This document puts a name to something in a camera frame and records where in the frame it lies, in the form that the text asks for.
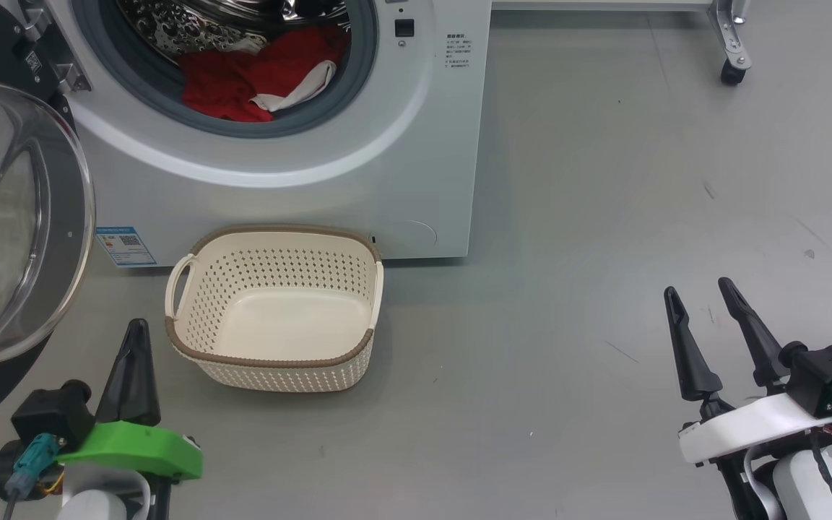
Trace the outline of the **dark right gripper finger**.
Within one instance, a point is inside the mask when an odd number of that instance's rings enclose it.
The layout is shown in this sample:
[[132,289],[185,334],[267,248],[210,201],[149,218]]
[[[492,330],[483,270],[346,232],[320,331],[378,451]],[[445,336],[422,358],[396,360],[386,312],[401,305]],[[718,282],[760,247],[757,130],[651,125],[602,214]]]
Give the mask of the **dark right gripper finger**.
[[742,330],[744,342],[753,360],[753,380],[756,386],[784,388],[783,379],[789,375],[789,369],[779,361],[781,346],[775,336],[767,329],[758,313],[746,301],[731,279],[720,277],[719,289],[725,300],[727,312]]
[[707,365],[690,331],[689,313],[674,287],[664,290],[668,329],[672,342],[680,395],[684,401],[699,402],[722,391],[723,383]]

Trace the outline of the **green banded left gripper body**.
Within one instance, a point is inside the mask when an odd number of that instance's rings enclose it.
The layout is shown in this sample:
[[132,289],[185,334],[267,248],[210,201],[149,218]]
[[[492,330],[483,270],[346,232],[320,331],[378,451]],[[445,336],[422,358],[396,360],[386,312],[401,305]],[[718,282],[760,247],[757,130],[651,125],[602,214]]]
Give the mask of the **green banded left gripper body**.
[[[0,499],[26,445],[0,450]],[[78,450],[60,452],[27,501],[60,499],[55,520],[171,520],[174,487],[204,474],[201,448],[187,435],[134,422],[95,424]]]

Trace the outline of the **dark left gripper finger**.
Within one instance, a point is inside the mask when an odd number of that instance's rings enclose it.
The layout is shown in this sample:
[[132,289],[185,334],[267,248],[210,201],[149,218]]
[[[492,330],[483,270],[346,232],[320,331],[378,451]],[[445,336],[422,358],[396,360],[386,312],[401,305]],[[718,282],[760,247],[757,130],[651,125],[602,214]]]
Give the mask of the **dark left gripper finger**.
[[129,420],[137,415],[136,375],[139,361],[139,319],[126,327],[118,355],[103,389],[95,419],[99,423]]
[[155,427],[161,412],[149,324],[145,319],[134,319],[129,332],[129,421]]

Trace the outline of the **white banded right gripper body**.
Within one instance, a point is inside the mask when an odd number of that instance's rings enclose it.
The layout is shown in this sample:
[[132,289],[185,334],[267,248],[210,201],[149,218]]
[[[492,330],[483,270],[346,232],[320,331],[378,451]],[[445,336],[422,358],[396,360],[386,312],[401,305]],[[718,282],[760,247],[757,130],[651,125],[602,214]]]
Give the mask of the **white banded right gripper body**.
[[719,470],[737,520],[832,520],[832,495],[810,441],[818,437],[832,474],[832,415],[812,417],[786,393],[740,408],[714,393],[702,415],[679,432],[681,454]]

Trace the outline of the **black rimmed glass washer door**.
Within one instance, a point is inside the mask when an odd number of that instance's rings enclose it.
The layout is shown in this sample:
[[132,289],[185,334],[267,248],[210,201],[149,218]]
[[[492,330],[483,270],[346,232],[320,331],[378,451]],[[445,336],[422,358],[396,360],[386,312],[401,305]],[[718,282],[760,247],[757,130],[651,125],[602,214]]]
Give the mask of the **black rimmed glass washer door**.
[[65,315],[95,237],[69,106],[88,87],[49,0],[0,2],[0,404]]

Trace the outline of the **red garment with white trim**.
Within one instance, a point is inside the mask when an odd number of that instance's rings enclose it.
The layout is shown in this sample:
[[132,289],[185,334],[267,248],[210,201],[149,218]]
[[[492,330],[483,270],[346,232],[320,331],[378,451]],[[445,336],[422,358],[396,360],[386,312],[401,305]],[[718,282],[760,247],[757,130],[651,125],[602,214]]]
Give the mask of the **red garment with white trim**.
[[185,78],[182,102],[224,121],[273,121],[274,113],[326,91],[351,40],[342,27],[317,25],[264,47],[244,38],[224,50],[186,53],[176,59]]

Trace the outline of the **cream perforated laundry basket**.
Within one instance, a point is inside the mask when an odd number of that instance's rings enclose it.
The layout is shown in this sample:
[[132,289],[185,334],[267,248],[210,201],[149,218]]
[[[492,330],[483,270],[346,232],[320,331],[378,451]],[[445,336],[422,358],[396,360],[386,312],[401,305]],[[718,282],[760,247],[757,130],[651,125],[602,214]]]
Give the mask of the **cream perforated laundry basket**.
[[356,233],[225,227],[173,267],[165,331],[182,358],[228,387],[346,391],[369,368],[383,291],[382,257]]

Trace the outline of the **white washing machine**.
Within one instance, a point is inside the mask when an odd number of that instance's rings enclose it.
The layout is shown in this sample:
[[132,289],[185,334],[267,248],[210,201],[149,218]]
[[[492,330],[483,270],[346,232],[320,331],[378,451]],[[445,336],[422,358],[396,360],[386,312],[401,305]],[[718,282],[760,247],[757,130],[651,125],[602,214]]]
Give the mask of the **white washing machine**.
[[[69,95],[97,227],[170,267],[227,226],[366,237],[386,258],[466,256],[492,0],[49,0],[88,89]],[[413,19],[413,38],[395,20]],[[188,108],[176,59],[317,25],[351,33],[326,91],[241,123]],[[449,33],[473,39],[443,68]]]

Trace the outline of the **blue energy label sticker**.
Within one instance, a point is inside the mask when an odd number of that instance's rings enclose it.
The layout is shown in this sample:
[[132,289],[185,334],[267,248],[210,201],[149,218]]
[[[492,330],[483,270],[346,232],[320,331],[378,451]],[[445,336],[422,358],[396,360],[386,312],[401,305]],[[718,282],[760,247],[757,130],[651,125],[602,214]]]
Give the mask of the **blue energy label sticker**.
[[95,237],[117,267],[157,267],[135,227],[96,227]]

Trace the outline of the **metal partition foot with caster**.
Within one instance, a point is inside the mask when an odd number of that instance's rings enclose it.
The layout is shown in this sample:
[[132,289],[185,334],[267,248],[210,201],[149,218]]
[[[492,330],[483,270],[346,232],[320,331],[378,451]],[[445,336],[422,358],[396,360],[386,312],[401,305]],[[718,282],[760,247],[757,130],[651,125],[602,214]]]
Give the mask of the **metal partition foot with caster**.
[[734,0],[711,0],[707,14],[713,24],[720,46],[725,51],[720,80],[723,85],[737,86],[752,66],[752,60],[737,34]]

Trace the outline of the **small text notice sticker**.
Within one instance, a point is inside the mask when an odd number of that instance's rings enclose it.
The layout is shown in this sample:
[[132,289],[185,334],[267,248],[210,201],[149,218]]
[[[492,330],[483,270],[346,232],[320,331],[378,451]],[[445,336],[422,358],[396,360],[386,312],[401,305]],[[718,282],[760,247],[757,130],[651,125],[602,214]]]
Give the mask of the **small text notice sticker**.
[[465,70],[471,66],[473,39],[462,32],[446,34],[443,40],[443,68],[445,70]]

